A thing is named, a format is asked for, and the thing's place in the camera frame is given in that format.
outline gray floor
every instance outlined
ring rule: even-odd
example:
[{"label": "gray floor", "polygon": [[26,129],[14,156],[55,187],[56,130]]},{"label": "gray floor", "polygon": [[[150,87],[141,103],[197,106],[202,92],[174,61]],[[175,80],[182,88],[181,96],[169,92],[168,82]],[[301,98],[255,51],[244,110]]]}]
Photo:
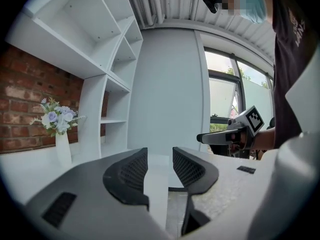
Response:
[{"label": "gray floor", "polygon": [[168,192],[165,229],[174,239],[178,239],[181,236],[181,227],[184,222],[186,205],[187,193]]}]

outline face mask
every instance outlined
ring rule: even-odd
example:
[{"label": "face mask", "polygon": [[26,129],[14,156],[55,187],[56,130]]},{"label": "face mask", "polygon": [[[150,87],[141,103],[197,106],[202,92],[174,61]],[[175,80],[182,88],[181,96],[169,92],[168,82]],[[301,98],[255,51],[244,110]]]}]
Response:
[{"label": "face mask", "polygon": [[267,19],[267,6],[265,0],[239,0],[240,15],[257,24]]}]

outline brick wall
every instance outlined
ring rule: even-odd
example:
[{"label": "brick wall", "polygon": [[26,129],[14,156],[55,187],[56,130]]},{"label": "brick wall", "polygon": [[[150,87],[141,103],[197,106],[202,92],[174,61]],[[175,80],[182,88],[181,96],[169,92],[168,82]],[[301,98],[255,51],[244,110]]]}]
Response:
[{"label": "brick wall", "polygon": [[[62,106],[78,111],[84,80],[9,45],[0,54],[0,154],[52,147],[55,137],[36,123],[43,110],[39,103],[53,97]],[[102,116],[107,114],[104,95]],[[70,143],[78,141],[77,127],[67,131]],[[101,136],[105,126],[101,125]]]}]

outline white shelving unit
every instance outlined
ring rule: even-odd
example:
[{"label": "white shelving unit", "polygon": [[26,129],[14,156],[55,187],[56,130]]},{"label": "white shelving unit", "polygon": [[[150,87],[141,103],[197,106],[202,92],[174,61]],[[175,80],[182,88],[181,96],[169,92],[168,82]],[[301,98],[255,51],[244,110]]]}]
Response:
[{"label": "white shelving unit", "polygon": [[143,38],[136,21],[132,22],[129,29],[125,33],[125,38],[128,41],[133,53],[136,57],[139,57]]},{"label": "white shelving unit", "polygon": [[[131,91],[143,42],[129,0],[29,0],[6,41],[84,80],[79,161],[127,150]],[[104,93],[107,116],[101,117]],[[100,124],[105,126],[101,144]]]}]

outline black camera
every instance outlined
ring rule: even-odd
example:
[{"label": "black camera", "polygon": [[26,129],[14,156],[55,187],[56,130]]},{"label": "black camera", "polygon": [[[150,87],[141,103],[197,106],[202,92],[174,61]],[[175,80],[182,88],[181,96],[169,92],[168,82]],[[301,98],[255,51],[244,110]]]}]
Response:
[{"label": "black camera", "polygon": [[217,13],[218,11],[218,3],[217,0],[203,0],[205,5],[209,8],[210,12],[213,14]]}]

